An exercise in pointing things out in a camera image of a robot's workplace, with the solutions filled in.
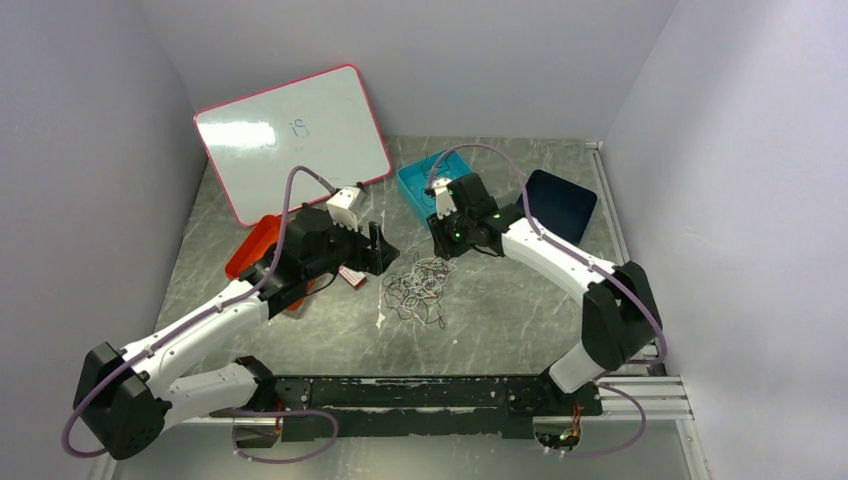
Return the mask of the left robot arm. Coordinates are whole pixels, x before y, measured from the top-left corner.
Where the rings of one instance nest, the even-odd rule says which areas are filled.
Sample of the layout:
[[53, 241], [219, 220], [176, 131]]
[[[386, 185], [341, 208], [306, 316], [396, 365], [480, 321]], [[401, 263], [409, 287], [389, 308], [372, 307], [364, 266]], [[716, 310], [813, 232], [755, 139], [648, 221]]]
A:
[[340, 268], [379, 276], [399, 250], [370, 222], [350, 211], [305, 206], [277, 221], [276, 238], [251, 232], [250, 263], [213, 299], [170, 326], [123, 348], [103, 342], [85, 356], [73, 413], [62, 431], [64, 450], [79, 458], [128, 459], [165, 430], [196, 416], [245, 409], [261, 416], [278, 408], [274, 375], [253, 357], [211, 374], [189, 367], [241, 331], [305, 299], [310, 284]]

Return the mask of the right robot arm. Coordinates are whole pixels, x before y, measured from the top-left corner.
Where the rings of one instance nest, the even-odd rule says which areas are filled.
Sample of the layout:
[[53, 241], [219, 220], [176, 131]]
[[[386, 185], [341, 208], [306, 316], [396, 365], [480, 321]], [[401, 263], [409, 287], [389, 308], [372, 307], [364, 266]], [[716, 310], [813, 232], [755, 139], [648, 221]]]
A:
[[449, 260], [487, 250], [541, 274], [580, 307], [580, 338], [546, 368], [550, 380], [539, 389], [548, 412], [565, 413], [580, 387], [659, 340], [661, 321], [640, 265], [616, 265], [578, 249], [543, 227], [527, 205], [498, 205], [475, 173], [436, 179], [425, 192], [435, 202], [427, 222], [436, 256]]

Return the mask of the small red white card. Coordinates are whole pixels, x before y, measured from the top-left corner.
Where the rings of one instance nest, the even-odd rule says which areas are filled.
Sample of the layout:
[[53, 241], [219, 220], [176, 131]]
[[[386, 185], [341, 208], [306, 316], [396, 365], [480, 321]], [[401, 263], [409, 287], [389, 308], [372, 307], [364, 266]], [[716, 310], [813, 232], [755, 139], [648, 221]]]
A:
[[361, 288], [367, 282], [365, 274], [351, 270], [345, 266], [340, 266], [338, 272], [339, 275], [354, 289]]

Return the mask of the teal square tray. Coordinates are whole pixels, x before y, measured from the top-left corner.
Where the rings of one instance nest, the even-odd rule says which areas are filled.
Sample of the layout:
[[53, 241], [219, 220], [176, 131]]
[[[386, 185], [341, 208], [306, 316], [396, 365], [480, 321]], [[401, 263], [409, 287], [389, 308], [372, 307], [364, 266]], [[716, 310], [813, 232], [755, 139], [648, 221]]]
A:
[[[436, 160], [442, 152], [429, 155], [422, 160], [401, 167], [396, 173], [398, 190], [419, 223], [428, 227], [427, 218], [436, 212], [435, 200], [425, 193], [427, 179]], [[436, 171], [435, 178], [451, 180], [472, 172], [471, 167], [458, 153], [453, 152], [442, 160]]]

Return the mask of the dark blue square tray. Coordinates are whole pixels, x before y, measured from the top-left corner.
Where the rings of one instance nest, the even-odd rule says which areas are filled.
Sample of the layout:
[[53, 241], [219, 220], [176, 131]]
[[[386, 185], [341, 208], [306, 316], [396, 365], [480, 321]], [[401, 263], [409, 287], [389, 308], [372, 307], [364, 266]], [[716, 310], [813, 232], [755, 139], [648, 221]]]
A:
[[597, 204], [597, 195], [543, 170], [534, 170], [525, 188], [534, 219], [561, 239], [578, 245]]

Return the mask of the orange square tray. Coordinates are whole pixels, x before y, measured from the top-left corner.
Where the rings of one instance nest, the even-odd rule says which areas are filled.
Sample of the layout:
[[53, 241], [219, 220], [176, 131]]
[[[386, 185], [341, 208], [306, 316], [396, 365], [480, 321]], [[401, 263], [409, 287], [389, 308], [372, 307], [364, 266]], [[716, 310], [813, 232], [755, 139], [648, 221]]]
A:
[[221, 294], [224, 312], [260, 311], [270, 319], [296, 311], [314, 285], [306, 262], [283, 247], [285, 223], [267, 215], [256, 224], [225, 266], [231, 284]]

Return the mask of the pink framed whiteboard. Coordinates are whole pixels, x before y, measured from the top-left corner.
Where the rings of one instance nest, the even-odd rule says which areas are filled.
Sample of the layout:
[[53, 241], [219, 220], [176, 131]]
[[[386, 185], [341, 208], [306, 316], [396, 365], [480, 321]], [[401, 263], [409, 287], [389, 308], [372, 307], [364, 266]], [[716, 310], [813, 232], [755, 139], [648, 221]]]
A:
[[374, 183], [392, 170], [360, 71], [352, 64], [203, 109], [194, 124], [243, 226], [281, 213], [295, 166], [338, 188]]

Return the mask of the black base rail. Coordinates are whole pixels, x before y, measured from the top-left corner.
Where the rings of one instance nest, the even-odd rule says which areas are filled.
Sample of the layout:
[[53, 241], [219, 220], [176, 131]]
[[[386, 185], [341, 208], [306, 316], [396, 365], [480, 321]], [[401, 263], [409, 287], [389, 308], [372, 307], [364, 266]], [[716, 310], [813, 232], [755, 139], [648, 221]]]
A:
[[288, 412], [279, 439], [498, 434], [532, 439], [542, 417], [598, 416], [597, 386], [565, 393], [548, 374], [482, 376], [275, 375], [253, 356], [235, 361], [257, 391], [248, 411]]

